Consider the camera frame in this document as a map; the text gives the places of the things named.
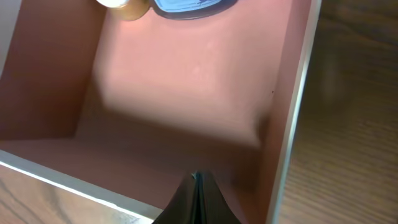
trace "box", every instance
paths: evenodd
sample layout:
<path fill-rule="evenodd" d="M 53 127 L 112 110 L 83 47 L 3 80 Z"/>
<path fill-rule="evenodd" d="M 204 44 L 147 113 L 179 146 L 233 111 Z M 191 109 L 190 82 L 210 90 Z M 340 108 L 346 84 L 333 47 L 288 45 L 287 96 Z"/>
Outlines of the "box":
<path fill-rule="evenodd" d="M 1 39 L 1 164 L 147 223 L 211 170 L 242 223 L 276 223 L 319 9 L 127 22 L 93 0 L 22 1 Z"/>

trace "white lid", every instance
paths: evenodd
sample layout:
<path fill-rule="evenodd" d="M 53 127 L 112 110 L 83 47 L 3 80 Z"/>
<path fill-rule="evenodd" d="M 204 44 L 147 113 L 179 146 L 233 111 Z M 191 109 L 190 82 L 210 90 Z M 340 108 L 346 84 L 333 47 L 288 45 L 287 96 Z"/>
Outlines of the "white lid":
<path fill-rule="evenodd" d="M 99 3 L 106 7 L 121 7 L 125 5 L 129 0 L 97 0 Z"/>

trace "bottle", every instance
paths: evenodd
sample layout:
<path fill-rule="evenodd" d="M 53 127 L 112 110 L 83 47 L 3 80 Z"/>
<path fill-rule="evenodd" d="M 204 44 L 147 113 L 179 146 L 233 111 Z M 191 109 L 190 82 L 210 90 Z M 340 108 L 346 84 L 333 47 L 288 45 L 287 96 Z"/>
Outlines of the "bottle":
<path fill-rule="evenodd" d="M 237 0 L 150 0 L 154 11 L 168 19 L 198 19 L 233 6 Z"/>
<path fill-rule="evenodd" d="M 149 9 L 148 0 L 97 0 L 108 7 L 118 18 L 133 21 L 143 16 Z"/>

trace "dark wood surface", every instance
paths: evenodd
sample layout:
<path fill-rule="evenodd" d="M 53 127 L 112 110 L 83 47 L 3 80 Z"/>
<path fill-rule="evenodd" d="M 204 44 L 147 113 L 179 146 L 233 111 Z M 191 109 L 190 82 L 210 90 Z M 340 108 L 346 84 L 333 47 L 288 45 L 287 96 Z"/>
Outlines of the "dark wood surface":
<path fill-rule="evenodd" d="M 136 220 L 0 166 L 0 224 L 130 224 Z"/>
<path fill-rule="evenodd" d="M 324 0 L 279 223 L 397 223 L 398 2 Z"/>

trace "white edge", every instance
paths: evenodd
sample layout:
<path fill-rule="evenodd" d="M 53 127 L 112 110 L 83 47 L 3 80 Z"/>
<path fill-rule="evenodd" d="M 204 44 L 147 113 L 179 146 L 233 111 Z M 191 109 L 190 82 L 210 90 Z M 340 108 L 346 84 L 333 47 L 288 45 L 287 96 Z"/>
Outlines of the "white edge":
<path fill-rule="evenodd" d="M 0 150 L 0 165 L 98 202 L 117 211 L 132 215 L 140 219 L 137 222 L 138 224 L 150 224 L 162 212 L 161 209 L 153 207 L 152 205 L 103 189 L 2 150 Z"/>
<path fill-rule="evenodd" d="M 287 171 L 289 168 L 290 154 L 294 140 L 297 118 L 299 116 L 300 104 L 303 96 L 305 79 L 307 77 L 308 64 L 312 51 L 315 31 L 317 29 L 318 18 L 322 0 L 312 0 L 308 15 L 307 26 L 305 28 L 303 46 L 298 62 L 297 74 L 294 83 L 292 100 L 290 102 L 289 115 L 286 122 L 282 148 L 278 161 L 278 168 L 275 175 L 274 186 L 267 213 L 266 224 L 278 224 L 279 208 L 282 203 Z"/>
<path fill-rule="evenodd" d="M 22 0 L 0 1 L 0 78 L 21 8 Z"/>

